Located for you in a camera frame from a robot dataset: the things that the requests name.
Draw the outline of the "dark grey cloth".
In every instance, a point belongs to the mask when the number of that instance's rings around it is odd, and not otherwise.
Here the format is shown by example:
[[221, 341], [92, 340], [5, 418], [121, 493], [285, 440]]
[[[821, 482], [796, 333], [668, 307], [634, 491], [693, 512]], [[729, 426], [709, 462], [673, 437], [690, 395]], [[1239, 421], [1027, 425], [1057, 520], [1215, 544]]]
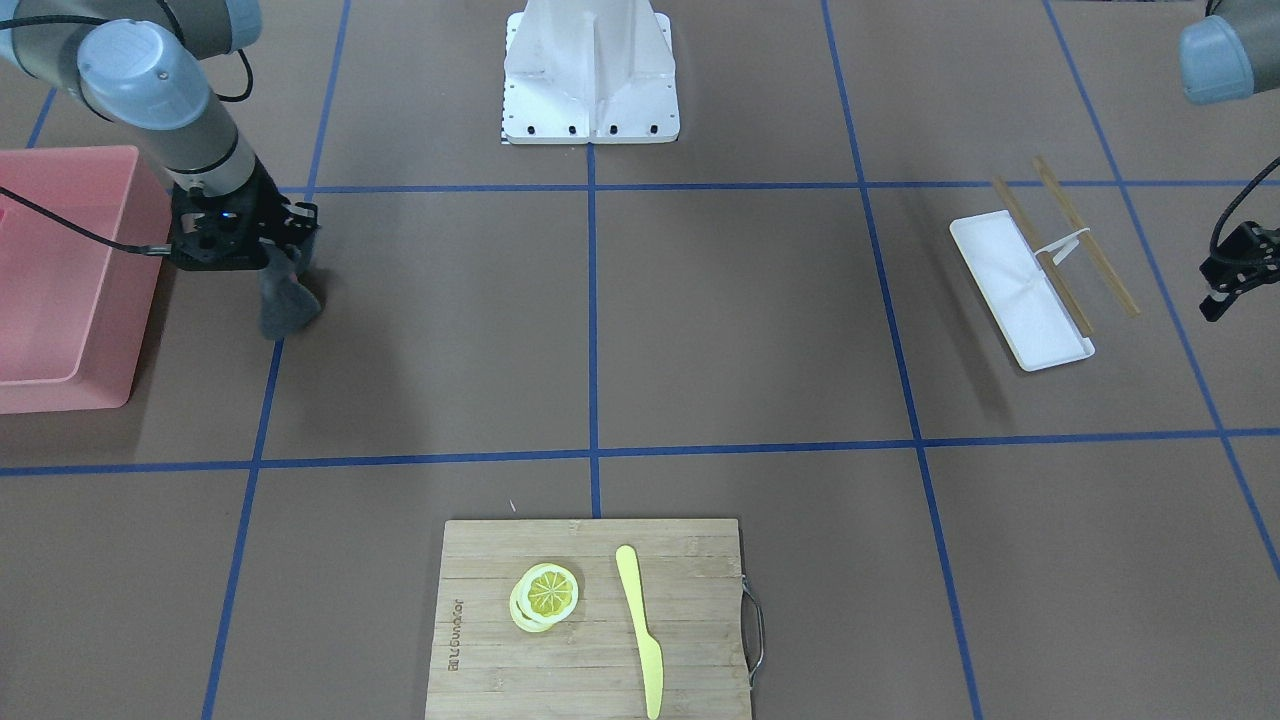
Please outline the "dark grey cloth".
[[320, 299], [301, 282], [308, 255], [296, 247], [262, 242], [268, 264], [259, 272], [259, 329], [264, 338], [284, 340], [320, 315]]

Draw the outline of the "pink plastic bin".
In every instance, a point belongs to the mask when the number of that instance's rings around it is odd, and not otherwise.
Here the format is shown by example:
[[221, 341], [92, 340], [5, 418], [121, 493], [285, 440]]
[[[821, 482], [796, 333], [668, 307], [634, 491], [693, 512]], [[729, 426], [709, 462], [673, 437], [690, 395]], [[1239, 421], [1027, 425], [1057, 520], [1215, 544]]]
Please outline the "pink plastic bin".
[[128, 145], [1, 155], [1, 411], [127, 404], [140, 364], [169, 197]]

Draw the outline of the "white rectangular tray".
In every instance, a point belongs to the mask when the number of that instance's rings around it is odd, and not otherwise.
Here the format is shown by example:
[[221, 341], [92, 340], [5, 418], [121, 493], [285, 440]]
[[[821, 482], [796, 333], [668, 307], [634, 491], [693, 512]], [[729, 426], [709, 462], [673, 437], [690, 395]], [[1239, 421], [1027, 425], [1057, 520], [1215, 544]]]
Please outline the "white rectangular tray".
[[[1094, 355], [1007, 210], [956, 219], [948, 231], [1020, 369], [1039, 372]], [[1071, 232], [1046, 250], [1059, 265], [1079, 243]]]

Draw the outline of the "wooden cutting board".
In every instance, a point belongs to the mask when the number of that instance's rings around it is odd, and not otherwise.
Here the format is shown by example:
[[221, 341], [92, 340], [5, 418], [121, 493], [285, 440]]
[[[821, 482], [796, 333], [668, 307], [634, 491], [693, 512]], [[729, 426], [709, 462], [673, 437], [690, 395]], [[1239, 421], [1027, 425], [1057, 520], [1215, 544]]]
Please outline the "wooden cutting board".
[[[637, 624], [616, 565], [634, 548], [643, 624], [659, 644], [662, 719], [750, 719], [742, 543], [733, 519], [452, 520], [445, 524], [425, 716], [644, 719]], [[509, 615], [530, 569], [580, 588], [545, 632]]]

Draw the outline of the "yellow plastic knife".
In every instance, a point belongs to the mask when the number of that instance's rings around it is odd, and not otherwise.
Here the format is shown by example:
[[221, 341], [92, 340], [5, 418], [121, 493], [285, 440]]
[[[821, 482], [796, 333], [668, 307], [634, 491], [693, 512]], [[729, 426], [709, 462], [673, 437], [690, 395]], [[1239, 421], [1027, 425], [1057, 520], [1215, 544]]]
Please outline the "yellow plastic knife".
[[637, 551], [631, 544], [621, 544], [614, 552], [614, 564], [636, 639], [643, 674], [645, 715], [646, 719], [659, 719], [666, 693], [666, 664], [660, 643], [650, 633], [648, 625]]

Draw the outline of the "wooden chopstick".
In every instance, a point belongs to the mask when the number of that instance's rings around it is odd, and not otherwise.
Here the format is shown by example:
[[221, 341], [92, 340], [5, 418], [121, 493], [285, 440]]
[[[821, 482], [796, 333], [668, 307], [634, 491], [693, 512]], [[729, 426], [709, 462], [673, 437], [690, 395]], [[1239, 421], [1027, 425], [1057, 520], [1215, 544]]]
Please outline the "wooden chopstick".
[[1055, 292], [1062, 301], [1068, 314], [1070, 315], [1075, 328], [1080, 332], [1082, 337], [1089, 338], [1094, 332], [1088, 316], [1084, 314], [1076, 296], [1070, 291], [1062, 273], [1060, 272], [1057, 264], [1052, 259], [1050, 251], [1046, 250], [1047, 243], [1041, 238], [1041, 234], [1036, 229], [1034, 224], [1023, 205], [1018, 201], [1015, 193], [1009, 187], [1006, 179], [1001, 176], [995, 176], [992, 179], [992, 186], [995, 192], [998, 195], [1001, 202], [1005, 205], [1015, 227], [1021, 233], [1028, 247], [1030, 249], [1033, 258], [1037, 260], [1041, 270], [1048, 278]]
[[1100, 273], [1103, 282], [1111, 290], [1115, 299], [1124, 309], [1125, 314], [1129, 315], [1130, 318], [1139, 316], [1140, 309], [1134, 296], [1123, 282], [1121, 277], [1116, 272], [1114, 264], [1110, 261], [1108, 255], [1105, 252], [1098, 240], [1094, 237], [1092, 228], [1084, 222], [1083, 215], [1074, 204], [1073, 199], [1068, 195], [1066, 190], [1062, 187], [1053, 169], [1041, 155], [1034, 155], [1030, 163], [1037, 176], [1039, 177], [1042, 184], [1053, 196], [1053, 200], [1059, 205], [1059, 209], [1061, 210], [1064, 218], [1071, 225], [1071, 229], [1076, 233], [1076, 238], [1082, 242], [1082, 246], [1088, 252], [1091, 260], [1094, 264], [1096, 270]]

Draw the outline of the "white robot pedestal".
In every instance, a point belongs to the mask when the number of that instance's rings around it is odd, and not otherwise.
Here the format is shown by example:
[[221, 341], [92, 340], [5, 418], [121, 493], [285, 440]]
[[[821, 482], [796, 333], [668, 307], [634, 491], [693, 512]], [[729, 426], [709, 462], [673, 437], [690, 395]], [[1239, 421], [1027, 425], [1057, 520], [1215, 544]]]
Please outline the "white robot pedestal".
[[649, 1], [529, 1], [504, 32], [500, 137], [671, 143], [681, 133], [671, 19]]

